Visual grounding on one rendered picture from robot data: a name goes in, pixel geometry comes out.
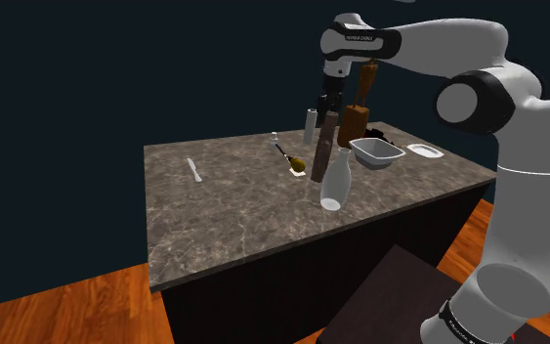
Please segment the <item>brown wooden figure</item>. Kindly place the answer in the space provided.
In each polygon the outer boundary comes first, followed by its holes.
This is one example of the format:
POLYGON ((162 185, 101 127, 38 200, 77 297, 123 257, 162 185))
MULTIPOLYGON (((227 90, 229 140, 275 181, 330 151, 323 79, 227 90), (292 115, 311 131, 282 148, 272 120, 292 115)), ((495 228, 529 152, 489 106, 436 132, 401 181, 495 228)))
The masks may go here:
POLYGON ((366 129, 370 110, 365 106, 368 92, 375 80, 379 64, 371 59, 360 67, 358 90, 353 102, 345 106, 337 137, 339 147, 350 149, 350 142, 362 138, 366 129))

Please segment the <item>grey cylindrical bottle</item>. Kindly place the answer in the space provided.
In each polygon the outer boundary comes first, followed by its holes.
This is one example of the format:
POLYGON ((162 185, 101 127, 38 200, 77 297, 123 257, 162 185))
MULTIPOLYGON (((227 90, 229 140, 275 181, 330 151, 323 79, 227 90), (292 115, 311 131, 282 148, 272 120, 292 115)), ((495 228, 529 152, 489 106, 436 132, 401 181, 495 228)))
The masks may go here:
POLYGON ((310 145, 313 142, 315 129, 317 124, 317 110, 308 108, 306 113, 306 121, 303 135, 303 144, 310 145))

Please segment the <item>tall brown bottle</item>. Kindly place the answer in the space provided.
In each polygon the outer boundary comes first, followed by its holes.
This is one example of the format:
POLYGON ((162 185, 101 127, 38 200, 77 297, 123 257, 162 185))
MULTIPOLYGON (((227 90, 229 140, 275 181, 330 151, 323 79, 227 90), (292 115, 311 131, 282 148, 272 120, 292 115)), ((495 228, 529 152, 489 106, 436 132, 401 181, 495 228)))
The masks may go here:
POLYGON ((337 121, 338 113, 328 111, 320 128, 311 174, 311 180, 316 183, 322 182, 325 170, 327 169, 337 121))

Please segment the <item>grey rectangular bowl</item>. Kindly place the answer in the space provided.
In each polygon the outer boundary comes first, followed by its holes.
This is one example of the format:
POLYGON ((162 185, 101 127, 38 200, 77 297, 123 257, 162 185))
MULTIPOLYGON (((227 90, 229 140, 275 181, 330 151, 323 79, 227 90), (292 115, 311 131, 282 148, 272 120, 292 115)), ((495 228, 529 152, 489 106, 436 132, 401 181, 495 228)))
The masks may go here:
POLYGON ((356 161, 370 170, 383 169, 405 155, 405 152, 379 138, 360 138, 349 142, 356 161))

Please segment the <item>white vase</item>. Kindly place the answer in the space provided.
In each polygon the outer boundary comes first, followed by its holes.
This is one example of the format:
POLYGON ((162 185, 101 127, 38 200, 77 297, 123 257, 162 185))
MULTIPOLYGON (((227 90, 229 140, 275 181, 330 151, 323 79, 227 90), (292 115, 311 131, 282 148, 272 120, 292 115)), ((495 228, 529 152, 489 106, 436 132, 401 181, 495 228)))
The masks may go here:
POLYGON ((349 156, 351 151, 339 148, 336 159, 328 166, 320 190, 320 205, 328 211, 338 211, 344 204, 351 186, 349 156))

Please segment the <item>small white dish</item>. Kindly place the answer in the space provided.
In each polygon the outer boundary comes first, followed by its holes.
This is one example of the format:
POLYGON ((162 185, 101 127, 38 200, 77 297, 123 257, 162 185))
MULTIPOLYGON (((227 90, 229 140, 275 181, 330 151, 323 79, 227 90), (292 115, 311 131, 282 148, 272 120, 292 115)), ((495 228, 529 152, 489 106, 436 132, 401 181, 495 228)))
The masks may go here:
POLYGON ((441 151, 424 144, 411 144, 407 145, 406 147, 410 151, 426 158, 440 158, 444 156, 441 151))

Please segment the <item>dark counter with marble top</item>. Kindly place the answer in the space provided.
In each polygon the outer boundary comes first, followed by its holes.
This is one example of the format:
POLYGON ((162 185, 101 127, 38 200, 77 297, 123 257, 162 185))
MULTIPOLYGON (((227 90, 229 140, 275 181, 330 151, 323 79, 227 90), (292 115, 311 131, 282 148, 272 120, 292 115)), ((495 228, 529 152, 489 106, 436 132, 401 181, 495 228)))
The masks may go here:
MULTIPOLYGON (((301 131, 278 138, 287 155, 314 157, 301 131)), ((352 162, 346 201, 328 211, 267 134, 144 157, 149 287, 175 344, 294 344, 327 326, 392 246, 437 265, 495 179, 451 152, 407 152, 380 170, 352 162)))

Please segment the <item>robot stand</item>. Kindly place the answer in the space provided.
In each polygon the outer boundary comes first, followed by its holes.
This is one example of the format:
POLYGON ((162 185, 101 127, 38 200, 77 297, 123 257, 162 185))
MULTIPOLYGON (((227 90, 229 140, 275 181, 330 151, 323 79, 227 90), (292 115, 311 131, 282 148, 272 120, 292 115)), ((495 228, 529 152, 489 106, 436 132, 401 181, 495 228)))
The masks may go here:
POLYGON ((460 283, 395 245, 317 338, 317 344, 422 344, 420 325, 460 283))

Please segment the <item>black-handled brush with yellow head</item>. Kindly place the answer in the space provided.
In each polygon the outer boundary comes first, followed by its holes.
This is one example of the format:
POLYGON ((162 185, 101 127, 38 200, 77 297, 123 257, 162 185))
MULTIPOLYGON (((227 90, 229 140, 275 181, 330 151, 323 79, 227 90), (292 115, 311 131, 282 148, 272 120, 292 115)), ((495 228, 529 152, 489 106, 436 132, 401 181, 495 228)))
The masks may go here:
POLYGON ((275 146, 277 147, 277 149, 281 152, 281 154, 287 159, 287 161, 289 162, 290 166, 291 166, 291 169, 296 172, 296 173, 302 173, 305 171, 306 169, 306 163, 302 160, 302 159, 299 159, 299 158, 296 158, 296 157, 292 157, 290 155, 287 155, 283 150, 282 148, 279 146, 279 144, 275 144, 275 146))

